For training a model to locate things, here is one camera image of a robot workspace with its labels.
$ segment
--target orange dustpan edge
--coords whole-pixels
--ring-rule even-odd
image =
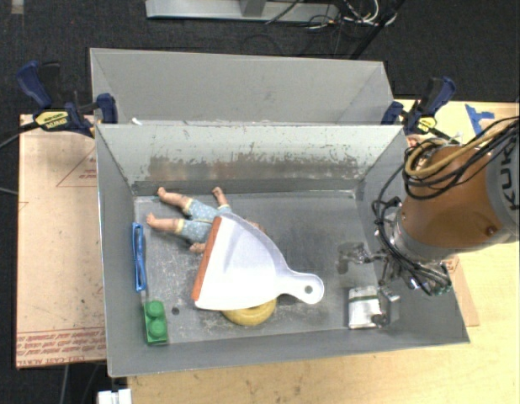
[[[208,235],[208,241],[206,242],[204,255],[202,256],[199,271],[196,274],[196,279],[194,280],[193,291],[191,292],[191,298],[193,298],[194,301],[199,300],[200,291],[202,289],[202,284],[204,282],[206,270],[208,269],[208,263],[210,262],[211,252],[213,251],[213,246],[215,245],[215,239],[217,238],[217,232],[219,231],[221,222],[222,219],[220,217],[215,217],[213,220],[211,231]]]

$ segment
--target green block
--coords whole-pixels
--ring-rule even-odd
[[[146,322],[146,342],[148,344],[166,343],[168,333],[164,305],[159,300],[150,300],[144,304],[143,308]]]

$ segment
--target yellow tape roll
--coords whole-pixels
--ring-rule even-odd
[[[277,299],[270,300],[260,306],[242,308],[240,310],[222,311],[223,315],[231,322],[244,327],[253,327],[265,322],[275,311]]]

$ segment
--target baby doll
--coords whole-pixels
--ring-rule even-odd
[[[146,217],[146,223],[158,231],[170,231],[193,244],[190,250],[193,253],[202,253],[211,230],[213,219],[225,212],[232,212],[228,199],[220,187],[215,187],[211,193],[217,199],[219,208],[206,205],[197,199],[189,198],[183,194],[168,193],[163,187],[157,190],[157,195],[162,202],[177,206],[187,218],[157,219],[152,213]],[[257,223],[252,225],[264,229]]]

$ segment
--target white dustpan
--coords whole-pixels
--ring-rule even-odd
[[[216,217],[191,294],[196,306],[239,310],[282,294],[315,304],[324,295],[324,284],[314,274],[290,269],[273,241],[241,217]]]

